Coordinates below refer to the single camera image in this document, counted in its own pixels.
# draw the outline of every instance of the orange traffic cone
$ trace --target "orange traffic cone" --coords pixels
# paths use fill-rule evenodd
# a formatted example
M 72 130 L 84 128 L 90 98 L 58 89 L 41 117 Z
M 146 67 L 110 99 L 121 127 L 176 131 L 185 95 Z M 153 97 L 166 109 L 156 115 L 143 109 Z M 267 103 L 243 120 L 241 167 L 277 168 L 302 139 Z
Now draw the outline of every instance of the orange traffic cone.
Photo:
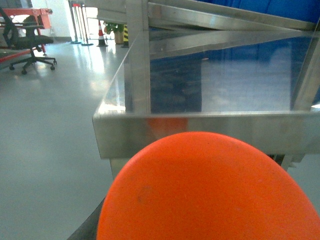
M 97 47 L 108 47 L 104 39 L 104 34 L 102 32 L 100 20 L 98 20 L 98 23 L 99 23 L 99 38 L 98 38 L 99 44 L 97 45 Z

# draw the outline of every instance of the metal table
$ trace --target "metal table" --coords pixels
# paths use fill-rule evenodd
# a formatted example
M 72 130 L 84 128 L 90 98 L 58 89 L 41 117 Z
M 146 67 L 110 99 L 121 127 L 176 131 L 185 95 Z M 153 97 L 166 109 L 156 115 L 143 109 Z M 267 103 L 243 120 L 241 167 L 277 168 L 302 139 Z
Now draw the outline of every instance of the metal table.
M 100 156 L 115 177 L 148 144 L 185 131 L 285 155 L 285 169 L 318 154 L 319 51 L 317 31 L 141 32 L 93 115 Z

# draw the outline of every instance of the plant pot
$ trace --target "plant pot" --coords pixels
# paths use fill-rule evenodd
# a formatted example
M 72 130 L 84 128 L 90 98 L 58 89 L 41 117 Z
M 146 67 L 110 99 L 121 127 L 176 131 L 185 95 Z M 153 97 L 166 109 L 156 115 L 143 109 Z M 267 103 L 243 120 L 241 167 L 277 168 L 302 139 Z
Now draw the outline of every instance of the plant pot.
M 124 44 L 124 32 L 115 32 L 114 33 L 115 44 Z

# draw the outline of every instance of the traffic cone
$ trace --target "traffic cone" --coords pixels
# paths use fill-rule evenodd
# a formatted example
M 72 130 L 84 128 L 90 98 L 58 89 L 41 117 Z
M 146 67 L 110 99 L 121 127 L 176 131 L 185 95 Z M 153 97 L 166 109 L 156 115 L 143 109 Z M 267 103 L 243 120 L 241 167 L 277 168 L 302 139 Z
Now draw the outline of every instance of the traffic cone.
M 97 45 L 97 47 L 108 47 L 104 39 L 104 33 L 102 32 L 100 20 L 98 20 L 98 23 L 99 23 L 99 38 L 98 38 L 99 44 Z
M 122 45 L 122 48 L 124 48 L 124 49 L 129 48 L 129 38 L 128 38 L 128 28 L 127 28 L 127 25 L 124 25 L 123 45 Z

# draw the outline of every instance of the chair base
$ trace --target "chair base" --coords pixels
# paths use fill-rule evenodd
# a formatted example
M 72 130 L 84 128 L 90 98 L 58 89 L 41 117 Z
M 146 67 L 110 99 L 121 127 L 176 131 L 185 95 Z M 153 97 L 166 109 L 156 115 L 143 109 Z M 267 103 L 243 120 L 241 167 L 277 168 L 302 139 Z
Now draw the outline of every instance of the chair base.
M 31 53 L 31 57 L 28 57 L 28 58 L 22 59 L 20 61 L 15 61 L 15 62 L 11 63 L 9 69 L 10 70 L 14 70 L 15 69 L 14 65 L 25 63 L 21 73 L 22 74 L 27 74 L 27 70 L 26 70 L 27 67 L 29 67 L 30 65 L 32 65 L 32 64 L 34 64 L 36 62 L 41 62 L 41 63 L 44 63 L 44 64 L 51 65 L 51 67 L 50 67 L 51 70 L 55 70 L 56 69 L 54 65 L 57 64 L 57 61 L 56 61 L 56 59 L 54 57 L 35 56 L 33 51 L 31 51 L 30 53 Z

